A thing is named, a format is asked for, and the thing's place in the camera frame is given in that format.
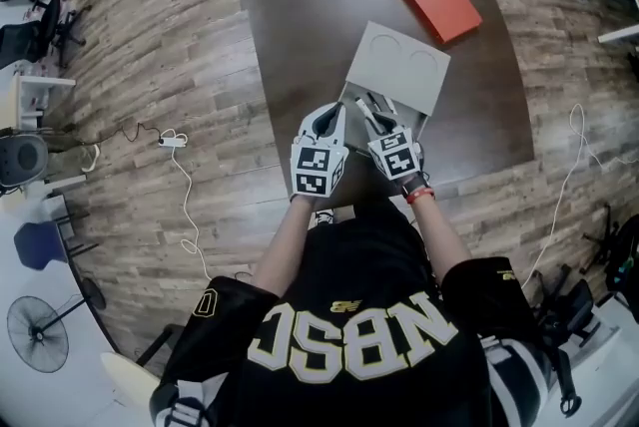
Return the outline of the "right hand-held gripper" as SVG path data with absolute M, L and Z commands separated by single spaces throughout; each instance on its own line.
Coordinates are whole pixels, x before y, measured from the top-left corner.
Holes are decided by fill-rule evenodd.
M 387 179 L 397 181 L 421 171 L 420 146 L 398 114 L 373 112 L 364 117 L 364 125 L 368 150 Z

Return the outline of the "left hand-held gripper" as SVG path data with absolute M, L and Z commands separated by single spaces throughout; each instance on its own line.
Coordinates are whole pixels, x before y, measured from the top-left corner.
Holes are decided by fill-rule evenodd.
M 334 146 L 293 143 L 291 154 L 292 194 L 329 198 L 343 176 L 349 150 L 343 146 L 346 108 L 342 102 L 328 103 L 305 116 L 301 138 L 317 142 L 328 138 Z

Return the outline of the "grey tray box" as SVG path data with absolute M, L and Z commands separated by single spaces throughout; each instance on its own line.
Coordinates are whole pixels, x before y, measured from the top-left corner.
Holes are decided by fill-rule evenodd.
M 383 97 L 391 98 L 399 117 L 420 137 L 433 114 L 449 62 L 447 54 L 369 21 L 339 95 L 346 107 L 346 146 L 369 156 L 364 115 L 355 104 L 360 97 L 375 111 L 366 92 L 374 95 L 383 111 L 388 111 Z

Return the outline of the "person's left forearm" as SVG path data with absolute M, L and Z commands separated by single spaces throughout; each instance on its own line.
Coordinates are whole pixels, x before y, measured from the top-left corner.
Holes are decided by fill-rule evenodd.
M 252 284 L 281 297 L 295 280 L 302 261 L 315 200 L 293 196 L 272 241 L 259 260 Z

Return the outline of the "person's right forearm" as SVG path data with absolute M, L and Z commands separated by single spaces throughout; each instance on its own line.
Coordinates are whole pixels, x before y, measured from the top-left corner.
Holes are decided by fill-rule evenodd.
M 435 198 L 423 197 L 410 206 L 434 276 L 442 284 L 445 276 L 455 266 L 471 259 L 471 253 Z

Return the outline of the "red flat box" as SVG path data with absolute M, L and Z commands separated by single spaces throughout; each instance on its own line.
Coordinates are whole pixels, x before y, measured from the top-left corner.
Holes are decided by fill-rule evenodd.
M 470 0 L 404 0 L 438 43 L 448 45 L 483 22 Z

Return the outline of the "black trousers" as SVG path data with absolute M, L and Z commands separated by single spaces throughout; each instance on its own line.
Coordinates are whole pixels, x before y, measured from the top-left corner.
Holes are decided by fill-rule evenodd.
M 437 292 L 423 240 L 388 199 L 353 207 L 354 217 L 308 232 L 297 285 L 324 299 Z

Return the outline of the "white power strip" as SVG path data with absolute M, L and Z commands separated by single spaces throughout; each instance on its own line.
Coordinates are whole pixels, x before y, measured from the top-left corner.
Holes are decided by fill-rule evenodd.
M 179 149 L 187 145 L 188 139 L 188 136 L 184 133 L 177 133 L 174 129 L 167 129 L 160 134 L 158 143 L 163 148 Z

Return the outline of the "black lettered jersey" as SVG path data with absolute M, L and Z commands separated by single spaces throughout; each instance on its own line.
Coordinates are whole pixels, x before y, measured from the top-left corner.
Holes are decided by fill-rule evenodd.
M 150 400 L 154 427 L 532 427 L 552 364 L 504 257 L 316 314 L 226 277 L 203 293 Z

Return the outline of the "blue chair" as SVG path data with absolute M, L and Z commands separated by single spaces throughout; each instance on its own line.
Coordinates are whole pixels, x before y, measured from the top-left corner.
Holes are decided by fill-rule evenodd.
M 14 235 L 14 245 L 23 266 L 42 271 L 54 261 L 69 264 L 75 257 L 99 246 L 97 243 L 82 243 L 70 247 L 61 231 L 63 224 L 69 222 L 26 222 L 19 228 Z

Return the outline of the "round beige table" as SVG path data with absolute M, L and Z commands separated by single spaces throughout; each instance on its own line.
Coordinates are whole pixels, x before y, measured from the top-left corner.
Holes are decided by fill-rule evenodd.
M 160 379 L 129 358 L 113 353 L 100 355 L 103 367 L 115 385 L 136 405 L 149 409 Z

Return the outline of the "black floor fan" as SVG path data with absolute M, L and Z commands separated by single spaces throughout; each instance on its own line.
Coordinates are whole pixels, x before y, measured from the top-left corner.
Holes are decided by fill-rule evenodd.
M 106 299 L 91 279 L 81 282 L 82 293 L 73 294 L 54 308 L 42 298 L 25 295 L 15 299 L 7 312 L 7 333 L 19 358 L 31 369 L 45 374 L 60 370 L 69 356 L 69 337 L 64 319 L 81 306 L 106 308 Z

